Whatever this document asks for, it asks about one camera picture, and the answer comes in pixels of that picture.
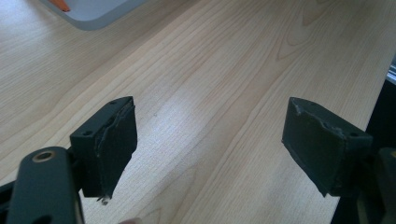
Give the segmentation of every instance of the black object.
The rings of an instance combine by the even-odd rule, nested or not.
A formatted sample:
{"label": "black object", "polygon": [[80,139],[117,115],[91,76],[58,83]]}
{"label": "black object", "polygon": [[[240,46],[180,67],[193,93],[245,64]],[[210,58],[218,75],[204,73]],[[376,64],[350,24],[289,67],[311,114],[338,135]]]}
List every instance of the black object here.
{"label": "black object", "polygon": [[71,148],[26,156],[15,182],[0,187],[0,223],[83,223],[78,191],[111,198],[136,149],[133,97],[103,106],[71,134]]}
{"label": "black object", "polygon": [[373,148],[370,134],[298,98],[282,141],[323,195],[341,196],[332,223],[396,223],[395,148]]}

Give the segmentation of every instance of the wood grain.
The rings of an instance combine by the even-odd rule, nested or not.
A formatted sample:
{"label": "wood grain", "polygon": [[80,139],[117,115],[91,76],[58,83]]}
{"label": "wood grain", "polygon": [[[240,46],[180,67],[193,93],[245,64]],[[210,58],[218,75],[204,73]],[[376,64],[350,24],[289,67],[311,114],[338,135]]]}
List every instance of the wood grain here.
{"label": "wood grain", "polygon": [[83,32],[39,2],[0,8],[0,184],[132,95],[138,150],[87,223],[326,223],[280,139],[290,96],[364,129],[396,50],[396,3],[151,0]]}

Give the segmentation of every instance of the wooden table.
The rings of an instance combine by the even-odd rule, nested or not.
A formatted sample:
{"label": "wooden table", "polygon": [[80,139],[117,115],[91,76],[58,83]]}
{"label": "wooden table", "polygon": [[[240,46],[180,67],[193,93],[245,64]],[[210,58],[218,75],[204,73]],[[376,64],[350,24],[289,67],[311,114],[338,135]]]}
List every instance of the wooden table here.
{"label": "wooden table", "polygon": [[138,148],[87,223],[328,223],[281,144],[290,96],[364,129],[396,51],[393,0],[151,0],[80,31],[38,1],[0,7],[0,184],[132,95]]}

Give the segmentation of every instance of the wooden surface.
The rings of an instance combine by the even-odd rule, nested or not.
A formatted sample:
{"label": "wooden surface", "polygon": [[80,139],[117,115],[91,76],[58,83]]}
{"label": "wooden surface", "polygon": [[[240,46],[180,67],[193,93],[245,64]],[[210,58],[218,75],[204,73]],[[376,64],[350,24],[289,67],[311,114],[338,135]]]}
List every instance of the wooden surface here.
{"label": "wooden surface", "polygon": [[87,223],[328,223],[281,144],[290,96],[364,129],[396,51],[393,0],[150,0],[80,31],[38,1],[0,7],[0,184],[132,95],[138,150]]}

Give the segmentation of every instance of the orange object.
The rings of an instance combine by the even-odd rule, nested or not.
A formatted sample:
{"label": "orange object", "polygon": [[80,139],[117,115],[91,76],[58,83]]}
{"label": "orange object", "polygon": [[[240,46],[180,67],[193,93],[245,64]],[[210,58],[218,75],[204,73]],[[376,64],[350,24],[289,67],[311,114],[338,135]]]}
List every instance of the orange object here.
{"label": "orange object", "polygon": [[66,4],[64,0],[49,0],[49,1],[64,12],[70,11],[70,7]]}

